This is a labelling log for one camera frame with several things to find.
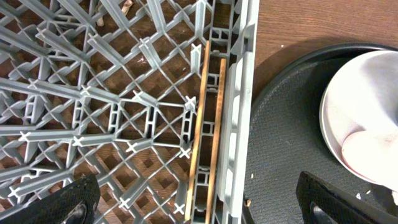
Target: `lattice grid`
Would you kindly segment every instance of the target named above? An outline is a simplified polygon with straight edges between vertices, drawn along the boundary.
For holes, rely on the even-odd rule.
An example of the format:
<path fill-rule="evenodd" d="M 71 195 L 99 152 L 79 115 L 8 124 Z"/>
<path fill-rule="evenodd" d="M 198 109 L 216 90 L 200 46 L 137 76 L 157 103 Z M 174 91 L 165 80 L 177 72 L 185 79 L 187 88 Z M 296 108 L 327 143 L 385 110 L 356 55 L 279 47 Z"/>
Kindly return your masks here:
<path fill-rule="evenodd" d="M 0 219 L 96 174 L 96 223 L 182 221 L 213 6 L 97 3 L 0 1 Z"/>

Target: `plastic grid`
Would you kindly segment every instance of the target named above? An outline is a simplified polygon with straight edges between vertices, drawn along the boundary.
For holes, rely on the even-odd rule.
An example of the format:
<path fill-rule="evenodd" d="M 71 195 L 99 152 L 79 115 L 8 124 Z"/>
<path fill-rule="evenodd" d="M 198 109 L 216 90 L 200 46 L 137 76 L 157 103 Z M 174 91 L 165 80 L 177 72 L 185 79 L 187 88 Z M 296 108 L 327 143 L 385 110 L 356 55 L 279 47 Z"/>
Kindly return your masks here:
<path fill-rule="evenodd" d="M 122 0 L 101 0 L 103 7 L 99 8 L 98 13 L 95 13 L 98 3 L 95 0 L 88 4 L 88 11 L 79 5 L 87 2 L 79 0 L 53 0 L 48 7 L 40 1 L 20 2 L 22 5 L 14 8 L 0 1 L 0 12 L 4 15 L 0 20 L 0 39 L 3 40 L 0 43 L 0 62 L 12 65 L 7 78 L 0 78 L 0 159 L 11 158 L 16 164 L 2 167 L 5 169 L 0 171 L 0 198 L 12 205 L 0 213 L 0 219 L 73 182 L 87 172 L 81 168 L 82 164 L 87 163 L 85 167 L 89 168 L 88 172 L 97 174 L 99 186 L 104 189 L 101 199 L 108 198 L 114 203 L 97 213 L 95 223 L 106 223 L 105 216 L 116 213 L 118 208 L 134 217 L 134 223 L 150 220 L 150 216 L 158 210 L 167 217 L 157 219 L 178 222 L 176 213 L 183 213 L 186 189 L 170 165 L 178 158 L 189 157 L 196 108 L 195 96 L 183 94 L 178 87 L 190 77 L 200 78 L 201 45 L 193 43 L 196 40 L 205 43 L 203 33 L 210 28 L 209 24 L 205 26 L 205 11 L 206 8 L 212 10 L 211 6 L 205 1 L 198 1 L 182 8 L 173 0 L 167 0 L 176 13 L 166 23 L 161 6 L 163 1 L 148 0 L 146 4 L 136 1 L 140 9 L 130 20 L 121 12 L 119 3 Z M 28 10 L 38 15 L 42 22 L 25 26 L 21 15 Z M 195 23 L 192 23 L 190 15 L 195 11 L 200 13 L 195 14 Z M 100 35 L 95 21 L 107 13 L 119 28 Z M 156 31 L 149 37 L 138 38 L 131 27 L 144 16 L 152 19 Z M 16 22 L 19 32 L 7 28 L 12 22 Z M 181 22 L 194 35 L 176 43 L 168 32 Z M 137 44 L 131 44 L 131 50 L 122 56 L 110 43 L 124 32 Z M 80 48 L 75 43 L 79 36 L 83 36 Z M 163 37 L 173 45 L 173 49 L 161 59 L 154 42 Z M 189 46 L 192 50 L 187 55 L 184 49 Z M 20 52 L 29 53 L 33 59 L 30 62 L 21 60 Z M 98 71 L 91 66 L 90 60 L 98 52 L 112 63 L 108 69 Z M 149 64 L 149 69 L 135 74 L 127 64 L 139 55 L 140 60 Z M 174 57 L 181 57 L 190 68 L 178 78 L 170 76 L 164 69 L 164 65 Z M 59 62 L 68 62 L 68 65 L 61 68 Z M 106 80 L 120 70 L 124 72 L 123 82 L 127 85 L 117 94 L 107 86 Z M 145 89 L 142 85 L 155 72 L 169 83 L 160 96 L 152 96 L 151 89 Z M 76 84 L 70 82 L 69 75 L 78 75 Z M 180 97 L 179 103 L 166 100 L 175 93 Z M 131 105 L 142 109 L 133 108 L 131 113 Z M 179 115 L 170 120 L 167 111 L 162 108 L 176 108 Z M 65 119 L 65 113 L 70 113 L 72 120 Z M 109 118 L 107 123 L 99 119 L 104 113 Z M 92 127 L 97 133 L 88 133 Z M 130 139 L 123 138 L 125 130 L 135 135 Z M 174 134 L 178 142 L 165 142 L 165 138 L 161 138 L 163 134 L 166 139 Z M 100 153 L 101 148 L 109 146 L 116 153 Z M 59 150 L 63 150 L 63 158 L 56 153 Z M 139 170 L 134 163 L 134 158 L 143 151 L 152 154 L 143 162 L 148 171 Z M 42 161 L 50 161 L 56 166 L 43 166 Z M 155 170 L 151 168 L 153 163 L 159 165 Z M 123 177 L 129 178 L 118 179 L 119 171 L 127 172 Z M 154 185 L 167 187 L 170 184 L 166 183 L 167 180 L 158 181 L 157 175 L 172 175 L 179 183 L 178 189 L 164 197 L 155 190 Z M 169 206 L 173 197 L 175 204 Z M 153 209 L 143 214 L 133 206 L 140 202 L 145 202 L 144 205 L 154 203 Z"/>
<path fill-rule="evenodd" d="M 241 159 L 238 161 L 238 158 L 236 158 L 235 163 L 230 163 L 229 166 L 226 166 L 224 161 L 228 159 L 228 156 L 232 156 L 232 154 L 235 155 L 239 153 L 241 157 L 246 155 L 244 140 L 245 138 L 247 140 L 245 129 L 248 129 L 248 127 L 241 125 L 244 122 L 244 119 L 241 118 L 243 116 L 248 117 L 248 110 L 250 109 L 251 78 L 252 69 L 254 67 L 254 46 L 259 1 L 221 1 L 221 3 L 230 4 L 231 6 L 230 23 L 228 28 L 212 26 L 215 1 L 213 1 L 212 5 L 206 1 L 197 1 L 195 4 L 181 8 L 176 2 L 168 0 L 167 2 L 178 13 L 176 13 L 173 19 L 167 24 L 165 23 L 162 10 L 160 10 L 160 4 L 163 1 L 148 1 L 147 4 L 137 1 L 141 8 L 136 12 L 136 16 L 130 20 L 127 20 L 126 17 L 124 17 L 121 13 L 120 7 L 118 7 L 118 3 L 121 1 L 101 1 L 104 7 L 100 8 L 97 14 L 95 14 L 95 1 L 90 1 L 88 13 L 78 5 L 80 1 L 59 0 L 58 2 L 60 5 L 58 5 L 57 1 L 51 1 L 49 10 L 43 7 L 39 2 L 21 2 L 24 5 L 19 6 L 17 9 L 12 9 L 6 3 L 0 2 L 2 6 L 1 12 L 6 15 L 0 21 L 0 25 L 4 26 L 12 20 L 15 20 L 21 28 L 21 31 L 19 32 L 21 35 L 12 34 L 9 30 L 3 27 L 0 30 L 1 38 L 11 44 L 0 45 L 2 50 L 2 54 L 0 55 L 1 62 L 11 58 L 11 63 L 14 67 L 13 71 L 9 74 L 8 80 L 3 78 L 0 80 L 1 93 L 5 96 L 5 99 L 7 99 L 7 101 L 4 100 L 4 105 L 6 106 L 3 106 L 4 110 L 2 111 L 2 117 L 0 120 L 4 123 L 14 115 L 17 118 L 22 118 L 24 122 L 23 126 L 2 125 L 1 127 L 0 133 L 2 134 L 3 141 L 3 144 L 1 144 L 2 158 L 6 156 L 11 157 L 20 165 L 18 167 L 12 167 L 0 171 L 1 176 L 6 177 L 4 179 L 6 181 L 3 182 L 3 180 L 1 180 L 3 193 L 0 196 L 1 198 L 7 198 L 7 196 L 10 195 L 9 190 L 11 190 L 13 195 L 12 197 L 8 197 L 8 200 L 12 205 L 14 205 L 12 208 L 6 210 L 6 212 L 3 212 L 0 215 L 4 216 L 11 212 L 16 212 L 18 209 L 23 206 L 27 206 L 35 199 L 48 195 L 49 189 L 59 181 L 62 181 L 63 185 L 73 181 L 73 173 L 76 168 L 82 162 L 87 162 L 92 166 L 91 171 L 98 173 L 97 178 L 100 186 L 108 186 L 110 188 L 108 192 L 113 196 L 113 200 L 116 201 L 113 206 L 102 211 L 102 213 L 99 212 L 97 214 L 96 222 L 105 222 L 106 220 L 104 219 L 104 215 L 112 212 L 117 207 L 127 210 L 135 218 L 134 222 L 137 223 L 143 222 L 143 220 L 147 219 L 159 209 L 170 217 L 173 222 L 177 222 L 177 219 L 174 217 L 174 213 L 183 213 L 187 186 L 185 182 L 180 181 L 178 176 L 169 169 L 169 165 L 177 156 L 188 157 L 191 143 L 189 130 L 192 130 L 192 118 L 195 113 L 195 98 L 193 96 L 184 97 L 177 87 L 190 76 L 199 76 L 201 56 L 200 46 L 192 46 L 192 50 L 190 51 L 190 60 L 188 60 L 188 57 L 184 54 L 182 49 L 189 46 L 195 39 L 199 39 L 200 42 L 204 43 L 203 33 L 210 30 L 212 48 L 210 54 L 214 57 L 226 57 L 227 59 L 231 57 L 229 64 L 232 65 L 228 71 L 231 78 L 227 78 L 227 80 L 230 81 L 229 83 L 227 82 L 226 87 L 227 91 L 232 91 L 232 95 L 228 95 L 228 93 L 226 94 L 226 109 L 224 111 L 227 111 L 227 113 L 224 116 L 228 116 L 227 120 L 236 122 L 232 124 L 230 122 L 223 123 L 221 141 L 228 142 L 225 139 L 226 135 L 238 135 L 241 140 L 240 145 L 238 145 L 238 147 L 234 147 L 235 152 L 228 150 L 230 147 L 228 144 L 226 146 L 221 145 L 219 161 L 220 168 L 218 169 L 216 195 L 226 203 L 223 205 L 224 209 L 222 214 L 216 210 L 216 206 L 213 206 L 215 210 L 214 214 L 217 214 L 213 216 L 213 222 L 216 220 L 219 223 L 228 223 L 228 219 L 230 218 L 233 223 L 239 223 L 246 158 L 242 158 L 244 160 L 244 164 L 242 164 Z M 27 7 L 39 15 L 44 21 L 37 26 L 30 25 L 22 28 L 19 16 L 27 9 Z M 211 12 L 211 22 L 205 26 L 206 10 Z M 195 25 L 190 22 L 190 15 L 194 11 L 196 11 Z M 95 30 L 94 24 L 95 20 L 105 15 L 107 12 L 109 12 L 115 23 L 117 23 L 119 29 L 113 33 L 101 36 Z M 157 32 L 150 37 L 138 40 L 129 28 L 145 15 L 152 18 Z M 182 21 L 186 22 L 189 28 L 195 31 L 195 35 L 191 39 L 184 41 L 181 44 L 177 44 L 170 36 L 167 35 L 167 32 Z M 121 35 L 123 32 L 128 32 L 128 34 L 137 42 L 137 44 L 125 56 L 117 53 L 117 51 L 109 45 L 113 39 Z M 83 49 L 79 50 L 77 48 L 71 48 L 71 40 L 82 33 L 84 33 Z M 174 49 L 164 59 L 160 59 L 158 53 L 154 49 L 154 42 L 162 35 L 165 35 L 166 38 L 168 38 L 168 40 L 174 45 Z M 37 44 L 35 44 L 38 43 L 35 37 L 44 43 L 44 47 L 38 47 Z M 220 46 L 222 49 L 225 48 L 226 51 L 223 52 L 222 50 L 219 50 Z M 36 55 L 37 58 L 30 63 L 19 61 L 16 57 L 16 53 L 20 49 Z M 93 68 L 90 68 L 90 58 L 92 58 L 92 56 L 97 52 L 112 62 L 113 66 L 99 73 L 96 73 Z M 130 59 L 140 53 L 143 54 L 147 62 L 150 64 L 150 70 L 134 79 L 136 76 L 132 70 L 127 68 L 126 64 Z M 190 65 L 189 74 L 175 83 L 168 80 L 172 86 L 158 98 L 151 96 L 146 93 L 145 90 L 140 88 L 140 83 L 156 71 L 160 71 L 167 79 L 167 74 L 162 70 L 162 66 L 176 55 L 181 55 L 182 58 Z M 53 60 L 71 60 L 74 62 L 69 67 L 57 69 L 56 65 L 51 63 Z M 35 77 L 32 77 L 32 74 L 29 73 L 32 73 L 32 70 L 38 65 L 40 66 L 39 75 L 36 80 L 34 80 Z M 68 80 L 65 77 L 79 66 L 80 69 L 77 86 L 71 88 L 70 83 L 68 83 Z M 127 73 L 131 79 L 131 83 L 128 84 L 125 90 L 117 95 L 114 93 L 112 94 L 109 89 L 107 89 L 104 81 L 119 69 L 123 69 Z M 89 80 L 87 74 L 91 74 L 93 78 Z M 216 93 L 218 74 L 210 72 L 209 77 L 214 80 L 214 83 L 209 83 L 207 92 Z M 19 80 L 20 78 L 27 81 L 25 81 L 25 83 L 16 82 L 16 80 Z M 166 98 L 173 90 L 176 90 L 178 95 L 183 99 L 183 103 L 162 102 L 162 99 Z M 13 91 L 24 93 L 27 95 L 27 98 L 25 100 L 15 102 L 15 100 L 12 100 L 12 95 L 10 95 Z M 132 91 L 134 92 L 134 96 L 132 98 L 123 97 L 127 96 L 128 93 Z M 46 98 L 48 95 L 55 95 L 69 100 L 62 105 L 53 106 L 51 105 L 51 101 Z M 231 101 L 231 99 L 239 99 L 239 96 L 241 95 L 241 106 L 236 105 L 236 100 Z M 106 103 L 102 105 L 101 108 L 92 111 L 89 106 L 92 99 Z M 139 103 L 140 105 L 143 105 L 145 109 L 140 113 L 129 117 L 130 114 L 124 110 L 124 107 L 128 103 Z M 68 127 L 68 123 L 62 119 L 61 114 L 65 108 L 73 104 L 75 107 L 73 112 L 72 128 L 70 128 Z M 161 106 L 171 106 L 183 109 L 183 113 L 181 113 L 179 117 L 175 118 L 171 122 L 166 122 L 166 127 L 159 131 L 160 133 L 163 133 L 166 129 L 170 128 L 171 131 L 178 135 L 178 133 L 176 133 L 177 131 L 173 128 L 173 124 L 176 120 L 182 118 L 182 125 L 187 124 L 190 128 L 188 128 L 187 132 L 182 131 L 179 135 L 180 144 L 168 144 L 156 141 L 156 137 L 159 136 L 159 132 L 155 129 L 157 122 L 156 117 L 160 116 L 166 120 L 164 114 L 162 114 L 162 111 L 159 109 Z M 98 117 L 107 109 L 110 109 L 110 116 L 108 128 L 106 129 L 101 125 Z M 147 116 L 144 128 L 138 127 L 134 122 L 145 114 Z M 123 124 L 120 123 L 121 116 L 124 116 L 127 119 Z M 38 131 L 39 128 L 45 126 L 52 119 L 59 122 L 66 130 L 51 132 Z M 86 134 L 88 126 L 91 123 L 94 123 L 99 127 L 102 134 Z M 129 127 L 129 125 L 138 131 L 138 138 L 133 140 L 119 138 L 123 129 Z M 214 125 L 214 122 L 205 121 L 203 125 L 209 126 L 210 132 L 202 132 L 201 139 L 203 139 L 203 136 L 212 136 L 211 130 L 213 130 L 212 126 Z M 7 137 L 18 135 L 21 135 L 18 140 Z M 52 144 L 46 144 L 44 141 L 51 141 Z M 64 143 L 67 145 L 67 161 L 65 167 L 63 167 L 62 162 L 60 162 L 60 159 L 57 158 L 57 155 L 54 153 L 54 150 L 56 150 L 61 144 L 65 145 Z M 121 143 L 127 143 L 128 149 L 126 152 L 123 147 L 120 146 Z M 27 146 L 25 157 L 18 155 L 16 150 L 22 144 Z M 106 170 L 106 168 L 102 167 L 103 161 L 101 161 L 101 159 L 98 160 L 98 157 L 94 156 L 95 152 L 99 151 L 101 147 L 106 144 L 112 144 L 112 146 L 117 150 L 118 156 L 122 160 L 111 170 Z M 161 153 L 159 153 L 156 146 L 177 147 L 179 148 L 179 151 L 169 160 L 163 161 L 160 156 Z M 33 156 L 38 149 L 40 149 L 42 153 L 35 158 L 34 162 L 29 163 L 33 160 Z M 146 149 L 153 150 L 157 158 L 161 160 L 162 163 L 162 167 L 157 169 L 148 177 L 142 175 L 137 167 L 134 166 L 133 162 L 128 161 L 139 152 L 145 151 Z M 38 168 L 36 165 L 44 158 L 56 163 L 60 170 L 66 170 L 60 172 L 59 170 L 54 169 Z M 198 163 L 197 180 L 199 180 L 199 175 L 208 177 L 208 167 L 201 166 L 200 161 L 198 161 Z M 131 186 L 127 186 L 129 187 L 128 189 L 120 187 L 120 183 L 115 183 L 114 179 L 111 178 L 112 174 L 120 170 L 120 167 L 123 165 L 127 165 L 129 171 L 132 170 L 134 171 L 134 174 L 137 175 L 137 180 Z M 148 184 L 148 180 L 162 170 L 163 167 L 166 168 L 179 182 L 178 189 L 165 200 L 163 200 L 163 198 L 160 199 L 157 192 L 155 193 Z M 10 185 L 20 177 L 22 183 L 20 183 L 18 188 L 13 190 L 13 186 Z M 28 184 L 25 184 L 25 180 L 29 179 L 32 180 Z M 196 198 L 198 186 L 207 187 L 207 180 L 208 178 L 205 178 L 204 181 L 196 181 L 194 198 Z M 226 191 L 225 186 L 232 184 L 236 186 L 236 190 L 234 190 L 233 193 Z M 25 196 L 29 193 L 33 196 L 30 196 L 29 201 L 23 204 L 22 202 L 24 201 Z M 152 212 L 143 216 L 135 207 L 132 206 L 132 204 L 145 199 L 146 195 L 152 197 L 156 205 Z M 165 204 L 167 202 L 170 203 L 170 199 L 174 195 L 175 206 L 174 212 L 172 213 Z M 204 209 L 204 204 L 196 203 L 196 201 L 194 201 L 192 211 L 192 214 L 194 214 L 193 222 L 201 223 L 203 221 L 201 218 L 195 218 L 195 211 L 203 212 Z"/>

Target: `chopstick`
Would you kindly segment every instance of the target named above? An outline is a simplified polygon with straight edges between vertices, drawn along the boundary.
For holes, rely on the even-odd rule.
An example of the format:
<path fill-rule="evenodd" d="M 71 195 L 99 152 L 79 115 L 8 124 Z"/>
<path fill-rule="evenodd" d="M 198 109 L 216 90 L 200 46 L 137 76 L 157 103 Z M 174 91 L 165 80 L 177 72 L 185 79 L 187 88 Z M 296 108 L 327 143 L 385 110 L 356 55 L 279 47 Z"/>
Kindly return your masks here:
<path fill-rule="evenodd" d="M 216 120 L 213 135 L 213 146 L 211 148 L 211 163 L 210 163 L 210 178 L 209 188 L 207 191 L 207 205 L 206 205 L 206 224 L 210 223 L 211 206 L 213 205 L 214 186 L 216 179 L 217 157 L 218 157 L 218 144 L 220 143 L 221 131 L 221 115 L 223 112 L 224 88 L 225 88 L 225 73 L 226 73 L 226 59 L 221 59 L 220 77 L 218 78 L 218 94 L 216 106 Z"/>

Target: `gray plastic rack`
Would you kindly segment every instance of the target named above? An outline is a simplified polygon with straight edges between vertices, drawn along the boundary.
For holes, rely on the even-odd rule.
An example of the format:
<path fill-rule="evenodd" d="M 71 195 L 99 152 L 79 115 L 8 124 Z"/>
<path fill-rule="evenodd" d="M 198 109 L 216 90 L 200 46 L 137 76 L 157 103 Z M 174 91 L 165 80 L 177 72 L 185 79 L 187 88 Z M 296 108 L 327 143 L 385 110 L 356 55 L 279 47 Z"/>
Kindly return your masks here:
<path fill-rule="evenodd" d="M 19 0 L 21 4 L 16 7 L 0 0 L 0 64 L 8 63 L 11 68 L 0 78 L 0 164 L 3 159 L 15 164 L 0 165 L 0 200 L 9 204 L 4 207 L 0 203 L 0 219 L 48 196 L 57 184 L 64 187 L 73 182 L 76 171 L 84 164 L 96 174 L 100 187 L 110 189 L 108 197 L 114 202 L 105 210 L 97 211 L 95 223 L 107 223 L 106 216 L 116 210 L 123 210 L 123 214 L 129 216 L 125 219 L 134 223 L 151 222 L 152 215 L 159 212 L 167 218 L 164 222 L 183 223 L 187 182 L 176 174 L 171 164 L 177 159 L 189 161 L 197 99 L 181 91 L 179 86 L 190 78 L 200 79 L 203 46 L 209 39 L 211 57 L 227 58 L 229 65 L 214 200 L 216 205 L 219 199 L 222 206 L 213 206 L 212 223 L 240 223 L 259 0 L 217 1 L 230 5 L 228 28 L 213 25 L 215 0 L 197 0 L 193 4 L 178 0 L 136 0 L 134 5 L 139 9 L 131 19 L 121 11 L 119 5 L 123 0 L 100 1 L 103 6 L 96 13 L 98 0 Z M 165 2 L 175 11 L 168 22 L 162 10 Z M 22 15 L 28 11 L 41 22 L 22 21 Z M 206 12 L 211 15 L 208 24 L 205 24 Z M 101 35 L 96 20 L 107 14 L 118 28 Z M 144 17 L 151 19 L 155 31 L 137 35 L 131 28 Z M 193 32 L 183 42 L 169 35 L 180 23 Z M 10 24 L 18 29 L 10 30 L 7 26 Z M 122 55 L 111 43 L 125 34 L 133 41 L 128 53 Z M 75 40 L 79 37 L 81 46 L 76 46 Z M 160 38 L 172 45 L 164 57 L 154 47 Z M 190 48 L 188 53 L 184 51 L 186 48 Z M 21 58 L 21 52 L 31 58 Z M 109 68 L 98 70 L 91 66 L 96 54 L 111 63 Z M 128 66 L 137 57 L 147 63 L 145 72 Z M 178 77 L 171 77 L 164 67 L 175 57 L 181 58 L 188 67 L 179 71 L 182 74 Z M 107 85 L 107 79 L 120 71 L 124 74 L 125 87 L 116 92 Z M 155 73 L 163 77 L 157 82 L 168 86 L 157 96 L 145 86 L 146 80 Z M 71 83 L 70 75 L 77 76 L 76 83 Z M 210 77 L 214 82 L 209 83 L 206 92 L 216 93 L 218 74 L 209 72 Z M 178 102 L 167 100 L 169 96 L 178 98 Z M 132 113 L 128 105 L 139 105 L 142 109 Z M 170 119 L 162 108 L 172 108 L 179 111 L 179 115 Z M 70 111 L 70 121 L 65 119 L 66 111 Z M 107 123 L 100 119 L 103 113 L 107 113 Z M 203 122 L 203 127 L 210 128 L 204 131 L 202 127 L 201 139 L 213 135 L 213 125 L 214 121 Z M 97 133 L 88 132 L 92 126 Z M 125 131 L 135 132 L 136 137 L 124 138 Z M 176 135 L 178 141 L 162 141 L 163 134 Z M 118 157 L 110 157 L 114 160 L 113 166 L 104 166 L 106 161 L 99 158 L 98 153 L 104 146 L 113 147 Z M 58 156 L 60 148 L 64 151 L 63 158 Z M 160 148 L 178 150 L 165 159 Z M 155 169 L 151 167 L 151 159 L 144 161 L 145 166 L 151 167 L 148 170 L 137 168 L 134 158 L 144 151 L 150 151 L 151 158 L 159 160 Z M 44 166 L 43 161 L 54 166 Z M 198 164 L 194 195 L 198 187 L 208 186 L 209 167 L 201 165 L 200 160 Z M 114 178 L 122 167 L 127 167 L 123 172 L 134 176 L 132 184 L 123 184 L 123 180 Z M 151 184 L 155 176 L 164 172 L 178 182 L 178 187 L 167 197 L 161 196 Z M 154 202 L 148 213 L 134 206 L 144 194 L 150 195 Z M 195 198 L 193 223 L 204 223 L 204 218 L 197 214 L 203 213 L 206 205 Z"/>

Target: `dish rack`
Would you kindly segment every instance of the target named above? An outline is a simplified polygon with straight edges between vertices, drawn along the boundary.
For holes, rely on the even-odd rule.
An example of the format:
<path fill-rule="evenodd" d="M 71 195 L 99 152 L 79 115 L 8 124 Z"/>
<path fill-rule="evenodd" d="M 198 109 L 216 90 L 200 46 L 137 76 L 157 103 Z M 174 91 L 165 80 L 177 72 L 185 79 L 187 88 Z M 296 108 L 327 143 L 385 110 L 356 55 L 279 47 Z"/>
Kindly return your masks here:
<path fill-rule="evenodd" d="M 123 0 L 98 2 L 0 1 L 0 219 L 92 173 L 95 223 L 183 223 L 208 39 L 192 223 L 204 223 L 221 58 L 211 222 L 240 223 L 259 0 L 136 0 L 126 16 Z"/>

